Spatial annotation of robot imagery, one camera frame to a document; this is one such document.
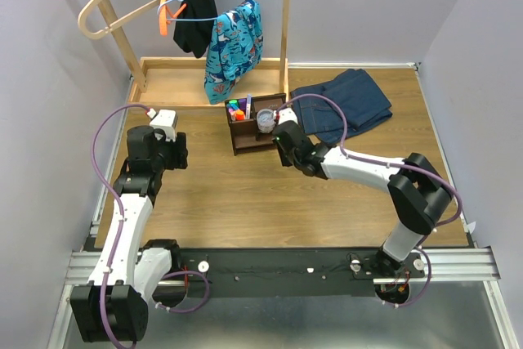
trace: gray floor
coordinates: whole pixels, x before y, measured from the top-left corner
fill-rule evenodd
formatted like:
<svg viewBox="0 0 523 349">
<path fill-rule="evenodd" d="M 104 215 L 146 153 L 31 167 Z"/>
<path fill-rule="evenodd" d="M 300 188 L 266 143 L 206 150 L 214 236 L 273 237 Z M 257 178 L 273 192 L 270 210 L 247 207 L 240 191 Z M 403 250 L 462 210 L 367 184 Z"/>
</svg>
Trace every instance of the gray floor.
<svg viewBox="0 0 523 349">
<path fill-rule="evenodd" d="M 434 283 L 399 310 L 344 296 L 217 298 L 191 315 L 150 312 L 138 349 L 503 348 L 481 282 Z M 83 343 L 72 320 L 65 347 L 112 346 Z"/>
</svg>

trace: orange marker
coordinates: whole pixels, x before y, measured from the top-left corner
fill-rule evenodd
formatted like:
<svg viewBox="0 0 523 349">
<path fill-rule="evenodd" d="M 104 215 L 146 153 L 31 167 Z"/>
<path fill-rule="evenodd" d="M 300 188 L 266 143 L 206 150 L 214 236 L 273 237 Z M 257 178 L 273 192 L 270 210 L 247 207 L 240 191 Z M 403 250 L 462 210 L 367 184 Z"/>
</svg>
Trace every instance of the orange marker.
<svg viewBox="0 0 523 349">
<path fill-rule="evenodd" d="M 245 113 L 242 110 L 236 111 L 236 120 L 245 120 Z"/>
</svg>

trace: brown wooden box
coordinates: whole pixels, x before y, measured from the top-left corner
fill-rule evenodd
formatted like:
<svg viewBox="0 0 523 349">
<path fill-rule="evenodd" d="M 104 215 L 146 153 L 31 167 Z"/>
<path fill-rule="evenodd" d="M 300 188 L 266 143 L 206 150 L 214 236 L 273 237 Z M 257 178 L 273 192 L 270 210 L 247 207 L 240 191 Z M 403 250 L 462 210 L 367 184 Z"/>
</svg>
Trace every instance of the brown wooden box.
<svg viewBox="0 0 523 349">
<path fill-rule="evenodd" d="M 265 108 L 277 110 L 286 99 L 285 93 L 271 94 L 269 96 L 253 97 L 251 100 L 251 118 L 232 121 L 226 107 L 227 122 L 230 129 L 230 140 L 235 155 L 251 151 L 274 149 L 272 134 L 259 132 L 256 123 L 256 114 Z"/>
</svg>

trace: cable connector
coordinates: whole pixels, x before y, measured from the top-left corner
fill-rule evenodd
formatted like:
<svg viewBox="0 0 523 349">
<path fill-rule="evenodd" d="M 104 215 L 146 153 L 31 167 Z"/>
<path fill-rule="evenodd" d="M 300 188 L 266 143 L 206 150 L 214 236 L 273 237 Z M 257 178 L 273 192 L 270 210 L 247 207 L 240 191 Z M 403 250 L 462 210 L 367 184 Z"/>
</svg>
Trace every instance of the cable connector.
<svg viewBox="0 0 523 349">
<path fill-rule="evenodd" d="M 154 119 L 156 117 L 156 111 L 152 108 L 149 108 L 147 111 L 147 116 L 149 116 L 149 119 Z"/>
</svg>

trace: blue printed clothing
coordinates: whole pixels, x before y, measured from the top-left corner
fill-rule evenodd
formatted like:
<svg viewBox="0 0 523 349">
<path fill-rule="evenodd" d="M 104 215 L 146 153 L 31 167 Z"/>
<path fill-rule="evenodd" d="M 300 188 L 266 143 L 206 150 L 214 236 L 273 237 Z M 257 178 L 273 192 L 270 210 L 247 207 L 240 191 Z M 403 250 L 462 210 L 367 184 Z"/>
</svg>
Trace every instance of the blue printed clothing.
<svg viewBox="0 0 523 349">
<path fill-rule="evenodd" d="M 245 0 L 214 22 L 207 51 L 205 93 L 211 104 L 224 101 L 239 78 L 262 58 L 263 31 L 260 5 Z"/>
</svg>

